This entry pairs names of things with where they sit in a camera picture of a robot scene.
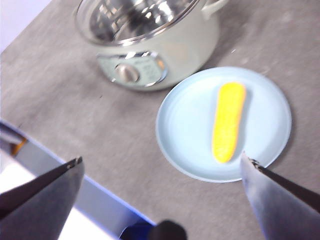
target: stainless steel inner pot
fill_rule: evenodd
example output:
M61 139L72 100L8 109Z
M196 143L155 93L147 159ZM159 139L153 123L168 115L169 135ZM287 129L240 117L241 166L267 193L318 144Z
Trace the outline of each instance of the stainless steel inner pot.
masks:
M199 0L82 0L76 25L90 42L118 46L148 39L183 18Z

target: pot handle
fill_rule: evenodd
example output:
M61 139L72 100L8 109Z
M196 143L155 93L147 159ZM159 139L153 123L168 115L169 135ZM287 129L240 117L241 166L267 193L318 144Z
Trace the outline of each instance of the pot handle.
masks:
M211 15L226 5L228 1L229 0L208 0L201 9L204 19L209 20Z

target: white pot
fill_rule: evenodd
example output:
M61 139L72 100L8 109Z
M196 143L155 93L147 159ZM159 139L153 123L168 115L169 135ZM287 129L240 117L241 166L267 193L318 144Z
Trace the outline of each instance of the white pot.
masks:
M197 71L219 38L217 11L228 0L198 0L184 16L139 41L95 44L97 60L112 82L140 91L171 87Z

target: white floor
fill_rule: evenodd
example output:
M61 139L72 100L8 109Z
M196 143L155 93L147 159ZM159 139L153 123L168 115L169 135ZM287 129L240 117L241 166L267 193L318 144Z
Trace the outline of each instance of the white floor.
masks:
M51 0L0 0L1 53Z

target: blue object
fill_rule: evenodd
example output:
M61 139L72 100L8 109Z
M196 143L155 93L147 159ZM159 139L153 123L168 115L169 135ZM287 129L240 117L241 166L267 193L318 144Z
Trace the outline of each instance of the blue object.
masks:
M212 134L220 87L239 82L246 88L237 148L227 163L212 155ZM239 67L200 71L173 88L156 119L156 137L166 159L182 173L207 182L241 180L243 151L270 165L287 144L291 112L282 91L268 78Z

